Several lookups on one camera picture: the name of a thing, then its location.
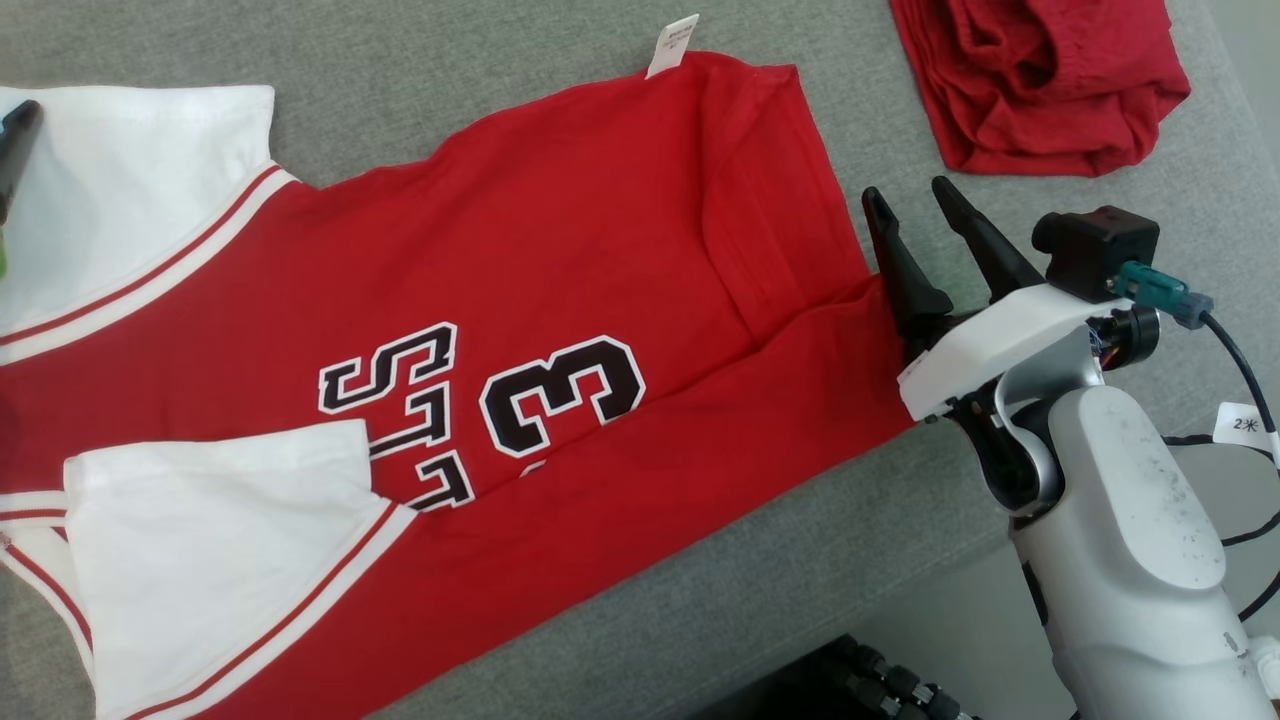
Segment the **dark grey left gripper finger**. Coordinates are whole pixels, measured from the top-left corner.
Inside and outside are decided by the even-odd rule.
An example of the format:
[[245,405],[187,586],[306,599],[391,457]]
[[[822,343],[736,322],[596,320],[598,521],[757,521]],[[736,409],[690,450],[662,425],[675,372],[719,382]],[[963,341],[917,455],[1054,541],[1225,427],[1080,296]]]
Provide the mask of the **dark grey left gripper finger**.
[[35,140],[44,120],[44,109],[35,100],[24,100],[12,109],[1,126],[1,208],[0,223],[8,220],[17,186],[26,170]]

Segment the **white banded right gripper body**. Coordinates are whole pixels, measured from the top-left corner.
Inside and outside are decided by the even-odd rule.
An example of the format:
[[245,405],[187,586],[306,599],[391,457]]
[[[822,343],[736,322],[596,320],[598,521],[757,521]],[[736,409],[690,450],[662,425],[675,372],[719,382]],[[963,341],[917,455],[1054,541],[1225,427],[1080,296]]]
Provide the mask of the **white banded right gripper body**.
[[1129,299],[1091,304],[1051,284],[1016,290],[909,363],[899,375],[902,404],[914,421],[945,413],[947,401],[979,389],[1087,320],[1132,305]]

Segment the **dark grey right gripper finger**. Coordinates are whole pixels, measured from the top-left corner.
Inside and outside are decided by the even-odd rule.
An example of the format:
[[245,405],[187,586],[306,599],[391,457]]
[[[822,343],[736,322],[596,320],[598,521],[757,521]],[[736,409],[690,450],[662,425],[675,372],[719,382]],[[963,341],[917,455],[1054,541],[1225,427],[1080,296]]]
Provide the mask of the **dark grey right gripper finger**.
[[899,219],[878,188],[861,192],[861,208],[900,336],[905,341],[934,341],[954,311],[951,299],[929,282],[902,242]]
[[1010,293],[1043,284],[1044,277],[1010,242],[1010,240],[947,177],[932,179],[932,192],[952,232],[970,250],[987,287],[989,304]]

